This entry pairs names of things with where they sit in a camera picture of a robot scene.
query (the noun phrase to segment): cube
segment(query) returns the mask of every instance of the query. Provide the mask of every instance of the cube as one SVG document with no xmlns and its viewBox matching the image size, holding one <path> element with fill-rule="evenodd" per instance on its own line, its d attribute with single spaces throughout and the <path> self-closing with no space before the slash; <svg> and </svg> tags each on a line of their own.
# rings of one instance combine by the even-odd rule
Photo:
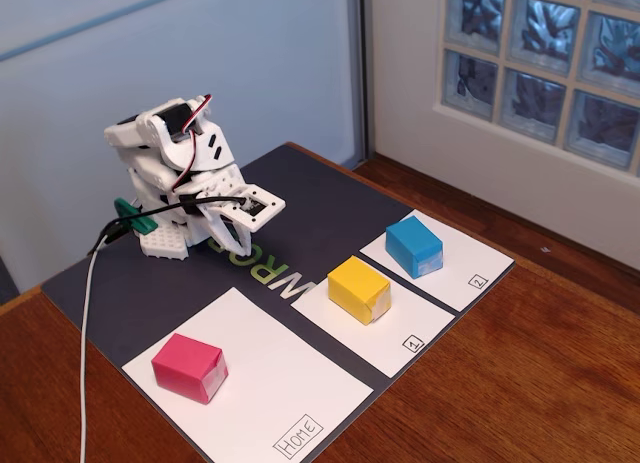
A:
<svg viewBox="0 0 640 463">
<path fill-rule="evenodd" d="M 329 273 L 328 278 L 329 299 L 363 325 L 391 308 L 389 280 L 355 256 Z"/>
<path fill-rule="evenodd" d="M 207 404 L 229 376 L 220 348 L 173 334 L 151 360 L 162 388 Z"/>
<path fill-rule="evenodd" d="M 415 216 L 387 228 L 385 248 L 412 278 L 442 268 L 442 241 Z"/>
</svg>

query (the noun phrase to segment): yellow block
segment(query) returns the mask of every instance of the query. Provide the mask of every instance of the yellow block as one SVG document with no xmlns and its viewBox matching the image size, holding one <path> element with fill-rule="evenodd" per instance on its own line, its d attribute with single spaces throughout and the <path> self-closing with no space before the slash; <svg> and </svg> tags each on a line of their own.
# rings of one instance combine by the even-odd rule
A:
<svg viewBox="0 0 640 463">
<path fill-rule="evenodd" d="M 363 325 L 391 308 L 391 284 L 384 276 L 352 256 L 329 273 L 329 299 Z"/>
</svg>

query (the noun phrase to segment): red wire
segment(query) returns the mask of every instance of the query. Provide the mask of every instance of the red wire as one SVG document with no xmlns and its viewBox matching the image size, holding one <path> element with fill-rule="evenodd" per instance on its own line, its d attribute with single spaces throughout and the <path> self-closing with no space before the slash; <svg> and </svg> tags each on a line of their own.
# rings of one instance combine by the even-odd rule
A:
<svg viewBox="0 0 640 463">
<path fill-rule="evenodd" d="M 189 117 L 189 119 L 185 121 L 184 125 L 182 125 L 183 134 L 186 133 L 189 125 L 193 123 L 193 120 L 195 120 L 196 116 L 198 116 L 198 113 L 200 113 L 202 109 L 205 106 L 207 106 L 207 103 L 209 103 L 210 100 L 211 100 L 211 95 L 204 96 L 204 101 L 200 104 L 200 106 L 198 106 L 198 108 L 195 109 L 193 113 L 191 113 L 191 116 Z M 176 188 L 178 187 L 180 182 L 184 179 L 185 176 L 187 176 L 187 173 L 191 171 L 193 162 L 196 161 L 196 132 L 194 130 L 189 130 L 189 133 L 191 133 L 191 142 L 193 143 L 193 155 L 191 156 L 191 161 L 189 162 L 189 165 L 184 169 L 182 173 L 180 173 L 180 176 L 171 187 L 171 191 L 176 191 Z"/>
<path fill-rule="evenodd" d="M 189 127 L 189 125 L 193 123 L 193 120 L 196 119 L 196 116 L 198 116 L 198 113 L 200 113 L 202 109 L 205 106 L 207 106 L 207 103 L 209 103 L 210 100 L 211 100 L 211 95 L 204 95 L 204 101 L 200 104 L 198 108 L 195 109 L 193 113 L 191 113 L 191 116 L 189 117 L 189 119 L 184 122 L 184 125 L 182 125 L 183 134 L 187 132 L 187 128 Z"/>
</svg>

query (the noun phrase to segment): white robot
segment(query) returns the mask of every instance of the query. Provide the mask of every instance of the white robot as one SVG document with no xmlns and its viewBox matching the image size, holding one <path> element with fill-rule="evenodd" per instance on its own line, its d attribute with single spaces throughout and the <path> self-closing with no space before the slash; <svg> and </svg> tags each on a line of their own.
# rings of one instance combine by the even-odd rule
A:
<svg viewBox="0 0 640 463">
<path fill-rule="evenodd" d="M 251 233 L 285 207 L 284 200 L 245 183 L 219 126 L 205 118 L 210 95 L 181 98 L 104 130 L 129 167 L 146 211 L 205 197 L 241 197 L 153 215 L 158 228 L 138 234 L 147 256 L 184 259 L 187 248 L 212 237 L 239 256 L 251 254 Z"/>
</svg>

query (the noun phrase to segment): pink block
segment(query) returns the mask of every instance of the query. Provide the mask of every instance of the pink block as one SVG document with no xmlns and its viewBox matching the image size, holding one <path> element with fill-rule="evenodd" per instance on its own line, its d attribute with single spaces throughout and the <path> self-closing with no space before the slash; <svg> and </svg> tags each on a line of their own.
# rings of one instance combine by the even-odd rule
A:
<svg viewBox="0 0 640 463">
<path fill-rule="evenodd" d="M 220 348 L 174 333 L 151 360 L 162 388 L 207 404 L 229 375 Z"/>
</svg>

